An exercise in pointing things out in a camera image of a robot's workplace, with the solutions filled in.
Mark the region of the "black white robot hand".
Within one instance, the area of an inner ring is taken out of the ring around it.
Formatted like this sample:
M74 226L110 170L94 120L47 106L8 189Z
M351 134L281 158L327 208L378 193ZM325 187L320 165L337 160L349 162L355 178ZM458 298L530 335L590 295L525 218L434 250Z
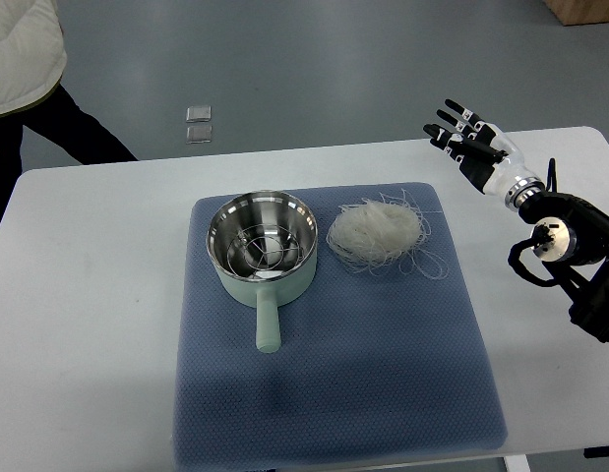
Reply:
M545 189L526 168L521 150L499 127L451 99L445 105L437 116L447 125L426 124L423 131L477 191L501 199L516 211L526 197Z

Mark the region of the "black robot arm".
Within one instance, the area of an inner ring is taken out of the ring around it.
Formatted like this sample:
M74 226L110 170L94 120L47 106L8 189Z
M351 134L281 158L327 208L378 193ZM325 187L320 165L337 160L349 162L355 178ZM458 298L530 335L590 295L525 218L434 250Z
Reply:
M572 301L571 322L609 343L609 215L557 191L554 159L547 184L519 179L505 203L533 226L528 239L512 246L508 264L536 286L561 287Z

